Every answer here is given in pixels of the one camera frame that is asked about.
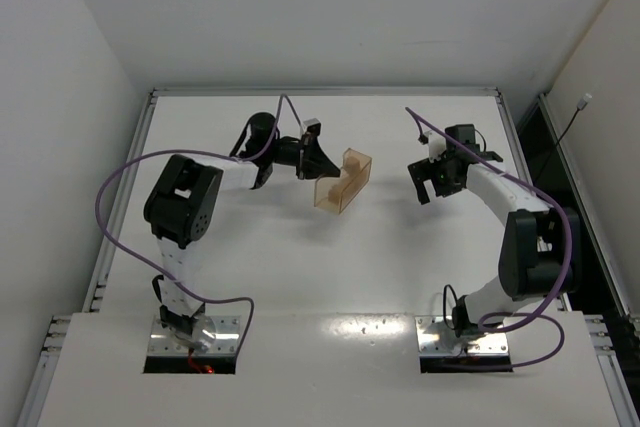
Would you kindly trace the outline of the translucent amber plastic box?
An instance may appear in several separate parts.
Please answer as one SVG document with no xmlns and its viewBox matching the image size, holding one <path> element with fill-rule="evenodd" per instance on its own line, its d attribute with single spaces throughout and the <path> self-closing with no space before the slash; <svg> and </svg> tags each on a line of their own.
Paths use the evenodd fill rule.
<svg viewBox="0 0 640 427">
<path fill-rule="evenodd" d="M 344 161 L 348 157 L 355 157 L 360 162 L 360 171 L 355 176 L 349 176 L 344 170 Z M 343 153 L 341 175 L 339 178 L 318 178 L 314 185 L 314 206 L 321 210 L 341 214 L 349 204 L 359 195 L 370 179 L 372 158 L 354 149 L 347 149 Z M 337 185 L 340 189 L 340 201 L 338 204 L 330 203 L 327 194 L 330 188 Z"/>
</svg>

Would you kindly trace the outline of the wooden cube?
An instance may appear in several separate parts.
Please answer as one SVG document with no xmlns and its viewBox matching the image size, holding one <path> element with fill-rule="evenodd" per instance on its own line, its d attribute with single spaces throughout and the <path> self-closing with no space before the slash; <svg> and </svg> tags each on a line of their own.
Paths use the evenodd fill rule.
<svg viewBox="0 0 640 427">
<path fill-rule="evenodd" d="M 332 188 L 329 189 L 328 194 L 327 194 L 327 200 L 330 203 L 333 204 L 338 204 L 340 201 L 340 189 L 338 188 L 337 185 L 334 185 Z"/>
<path fill-rule="evenodd" d="M 360 171 L 360 162 L 355 157 L 348 157 L 344 161 L 344 170 L 349 176 L 355 176 Z"/>
</svg>

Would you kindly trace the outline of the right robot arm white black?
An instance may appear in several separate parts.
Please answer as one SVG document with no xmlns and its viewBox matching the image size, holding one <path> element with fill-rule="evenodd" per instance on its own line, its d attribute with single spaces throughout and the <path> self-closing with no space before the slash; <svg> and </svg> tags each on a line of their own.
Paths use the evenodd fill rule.
<svg viewBox="0 0 640 427">
<path fill-rule="evenodd" d="M 502 157 L 487 149 L 472 124 L 446 128 L 442 140 L 433 131 L 421 131 L 418 140 L 428 155 L 409 164 L 408 172 L 419 202 L 467 190 L 504 227 L 496 277 L 455 301 L 450 327 L 456 335 L 480 326 L 496 328 L 527 305 L 580 288 L 581 226 L 574 210 L 553 204 L 506 173 Z"/>
</svg>

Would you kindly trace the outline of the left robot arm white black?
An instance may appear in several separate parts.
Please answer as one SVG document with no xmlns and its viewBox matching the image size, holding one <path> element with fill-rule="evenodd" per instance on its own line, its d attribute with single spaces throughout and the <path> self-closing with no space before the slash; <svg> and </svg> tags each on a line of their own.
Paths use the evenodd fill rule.
<svg viewBox="0 0 640 427">
<path fill-rule="evenodd" d="M 205 302 L 191 293 L 197 245 L 210 227 L 219 194 L 261 188 L 276 164 L 294 168 L 300 180 L 339 177 L 340 168 L 319 145 L 320 131 L 321 123 L 311 119 L 298 137 L 282 137 L 275 116 L 259 112 L 247 121 L 229 160 L 174 154 L 165 164 L 143 216 L 161 253 L 163 272 L 152 280 L 160 322 L 183 345 L 200 350 L 215 339 Z"/>
</svg>

